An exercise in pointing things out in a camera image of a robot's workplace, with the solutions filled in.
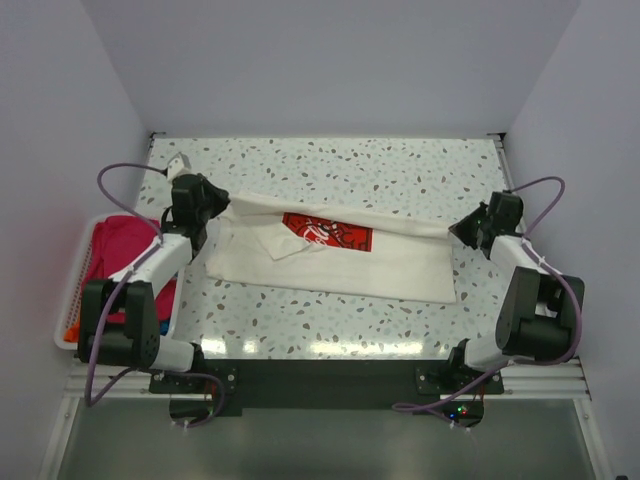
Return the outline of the white t-shirt red print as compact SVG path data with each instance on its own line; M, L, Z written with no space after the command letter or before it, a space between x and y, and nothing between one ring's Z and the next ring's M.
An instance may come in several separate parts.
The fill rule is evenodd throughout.
M452 246L442 222L305 204L231 198L206 261L215 279L453 304Z

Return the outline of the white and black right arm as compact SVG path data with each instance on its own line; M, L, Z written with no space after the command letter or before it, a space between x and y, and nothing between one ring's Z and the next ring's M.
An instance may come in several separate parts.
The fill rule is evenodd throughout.
M494 192L488 203L450 227L509 279L494 333L465 339L449 355L445 379L456 392L469 392L484 372L509 364L561 364L577 350L584 282L560 273L535 252L517 231L523 212L520 197Z

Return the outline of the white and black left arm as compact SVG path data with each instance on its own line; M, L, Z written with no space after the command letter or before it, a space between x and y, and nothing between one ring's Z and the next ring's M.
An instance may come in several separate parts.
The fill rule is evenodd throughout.
M195 360L193 344L160 333L156 297L198 256L207 241L208 222L230 199L205 176L185 173L171 180L171 200L160 236L131 264L84 287L77 355L92 366L172 371L177 386L196 392L206 383L207 368Z

